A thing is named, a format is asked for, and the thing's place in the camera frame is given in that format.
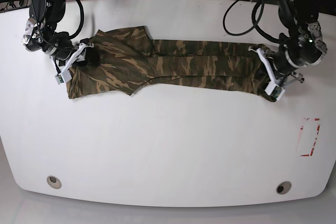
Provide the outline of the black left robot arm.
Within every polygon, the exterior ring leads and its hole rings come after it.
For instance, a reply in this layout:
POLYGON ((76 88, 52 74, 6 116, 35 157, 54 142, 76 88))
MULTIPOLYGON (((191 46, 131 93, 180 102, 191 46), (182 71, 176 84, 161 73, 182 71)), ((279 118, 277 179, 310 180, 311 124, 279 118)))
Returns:
POLYGON ((277 44, 276 51, 264 45, 238 45, 235 49, 245 50, 239 55, 230 55, 224 64, 233 69, 209 83, 219 90, 240 91, 259 95, 275 102, 285 93, 286 88, 295 82, 304 82, 297 71, 307 66, 318 65, 327 54, 323 40, 319 12, 314 0, 276 0, 281 23, 288 34, 273 37, 259 23, 268 0, 257 0, 251 12, 251 27, 239 33, 227 28, 223 16, 223 29, 226 34, 240 37, 255 30, 269 42, 277 44))

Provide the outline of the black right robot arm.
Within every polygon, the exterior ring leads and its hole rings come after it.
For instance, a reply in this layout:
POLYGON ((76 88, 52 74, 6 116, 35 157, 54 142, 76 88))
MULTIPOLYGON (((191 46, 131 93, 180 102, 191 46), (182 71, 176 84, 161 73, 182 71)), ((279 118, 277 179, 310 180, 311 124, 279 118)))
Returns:
POLYGON ((57 24, 66 11, 66 0, 32 0, 29 6, 29 19, 26 24, 22 43, 28 51, 42 50, 52 57, 56 69, 63 67, 70 57, 78 50, 71 40, 79 35, 84 24, 84 10, 80 0, 80 18, 77 30, 70 35, 68 32, 56 32, 57 24))

